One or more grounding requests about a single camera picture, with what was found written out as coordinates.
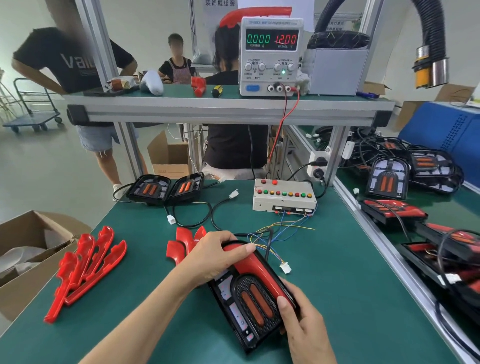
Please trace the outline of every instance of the black t-shirt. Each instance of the black t-shirt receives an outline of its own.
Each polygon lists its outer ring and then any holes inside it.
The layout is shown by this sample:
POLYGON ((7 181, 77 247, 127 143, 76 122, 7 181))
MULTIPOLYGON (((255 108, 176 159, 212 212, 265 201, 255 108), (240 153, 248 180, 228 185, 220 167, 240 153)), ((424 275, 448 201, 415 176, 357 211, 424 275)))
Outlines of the black t-shirt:
MULTIPOLYGON (((125 68, 133 61, 133 56, 112 44, 117 67, 125 68)), ((48 68, 67 92, 82 92, 101 87, 93 57, 83 52, 84 47, 67 37, 57 28, 34 29, 26 41, 13 54, 13 58, 36 70, 48 68)), ((85 123, 88 126, 108 126, 112 123, 85 123)))
MULTIPOLYGON (((189 68, 190 69, 190 74, 193 76, 195 74, 195 68, 192 68, 192 61, 189 60, 188 58, 185 58, 183 57, 183 65, 181 66, 177 66, 174 62, 173 62, 173 59, 170 58, 170 62, 172 62, 173 64, 173 67, 175 67, 175 69, 177 70, 181 70, 183 68, 189 68)), ((172 82, 175 82, 175 80, 173 79, 173 69, 172 69, 172 66, 170 65, 170 62, 169 61, 165 61, 163 62, 163 64, 161 65, 161 67, 158 69, 160 72, 162 72, 163 74, 167 75, 168 78, 170 80, 172 80, 172 82)))
MULTIPOLYGON (((238 71, 219 72, 207 77, 208 85, 238 85, 238 71)), ((253 140, 253 168, 267 162, 268 125, 250 124, 253 140)), ((247 125, 209 124, 205 162, 214 168, 250 168, 250 136, 247 125)))

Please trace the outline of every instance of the denim shorts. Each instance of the denim shorts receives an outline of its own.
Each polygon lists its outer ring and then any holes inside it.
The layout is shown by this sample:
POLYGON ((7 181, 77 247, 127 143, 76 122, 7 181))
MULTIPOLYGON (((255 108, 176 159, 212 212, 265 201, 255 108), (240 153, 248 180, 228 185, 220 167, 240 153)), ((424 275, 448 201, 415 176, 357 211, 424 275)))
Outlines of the denim shorts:
POLYGON ((112 139, 120 144, 115 126, 81 126, 76 125, 82 147, 90 152, 105 152, 113 147, 112 139))

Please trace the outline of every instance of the hand cart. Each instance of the hand cart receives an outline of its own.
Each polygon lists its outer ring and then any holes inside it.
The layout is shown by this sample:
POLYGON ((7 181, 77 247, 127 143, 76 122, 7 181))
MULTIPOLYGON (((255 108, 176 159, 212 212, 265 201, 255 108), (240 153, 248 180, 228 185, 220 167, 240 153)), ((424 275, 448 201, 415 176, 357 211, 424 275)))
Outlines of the hand cart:
POLYGON ((48 90, 44 88, 45 92, 34 92, 34 91, 19 91, 18 86, 17 86, 17 81, 24 81, 28 80, 28 78, 16 78, 13 81, 13 87, 15 87, 15 91, 18 94, 18 97, 20 101, 22 102, 23 106, 25 106, 25 109, 27 111, 26 114, 17 117, 16 119, 6 122, 3 124, 4 127, 9 127, 13 130, 14 133, 19 133, 19 127, 20 126, 31 126, 34 131, 38 132, 41 130, 47 130, 48 127, 46 123, 52 119, 54 119, 58 124, 62 122, 60 115, 60 112, 57 110, 55 105, 53 104, 53 101, 50 97, 50 94, 48 93, 48 90), (32 103, 32 102, 46 102, 47 100, 42 99, 32 99, 32 100, 25 100, 25 97, 29 96, 41 96, 44 97, 46 96, 48 98, 48 102, 52 106, 52 110, 48 111, 33 111, 27 106, 27 102, 32 103))

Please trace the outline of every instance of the digital display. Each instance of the digital display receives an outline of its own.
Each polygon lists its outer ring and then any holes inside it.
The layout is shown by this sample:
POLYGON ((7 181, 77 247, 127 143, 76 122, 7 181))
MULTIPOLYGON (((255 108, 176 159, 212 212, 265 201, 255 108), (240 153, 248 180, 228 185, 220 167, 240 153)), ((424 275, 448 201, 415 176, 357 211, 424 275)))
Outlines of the digital display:
POLYGON ((247 50, 297 50, 298 29, 247 29, 247 50))

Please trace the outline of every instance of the person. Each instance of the person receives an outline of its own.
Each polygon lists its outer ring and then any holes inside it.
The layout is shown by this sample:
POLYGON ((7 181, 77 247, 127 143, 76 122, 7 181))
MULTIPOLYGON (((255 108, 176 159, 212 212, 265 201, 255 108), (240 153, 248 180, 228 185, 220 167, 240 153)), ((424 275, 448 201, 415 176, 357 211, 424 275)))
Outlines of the person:
MULTIPOLYGON (((101 87, 92 57, 87 52, 87 40, 75 0, 46 0, 56 27, 34 29, 13 54, 12 67, 24 77, 60 95, 101 87), (58 82, 40 70, 48 68, 58 82)), ((110 41, 120 76, 133 75, 137 62, 133 56, 110 41)), ((98 165, 113 184, 121 187, 113 158, 112 139, 119 143, 111 122, 72 122, 82 147, 93 152, 98 165)), ((140 158, 147 171, 143 156, 140 158)))
MULTIPOLYGON (((214 66, 220 72, 206 78, 208 85, 238 85, 239 32, 238 24, 233 28, 218 27, 215 31, 214 66)), ((261 168, 267 162, 267 139, 268 125, 208 125, 203 172, 217 177, 233 175, 233 179, 264 177, 261 168)))
MULTIPOLYGON (((229 252, 223 251, 222 243, 232 240, 236 238, 229 231, 207 233, 145 301, 100 341, 79 364, 147 363, 187 295, 255 250, 255 245, 250 243, 229 252)), ((298 287, 285 280, 284 283, 300 306, 300 317, 297 318, 284 297, 277 299, 293 363, 336 364, 322 315, 298 287)))
POLYGON ((183 56, 183 38, 181 35, 170 34, 168 36, 168 46, 172 51, 172 57, 163 62, 158 69, 158 74, 166 84, 190 85, 195 69, 192 68, 192 61, 183 56))

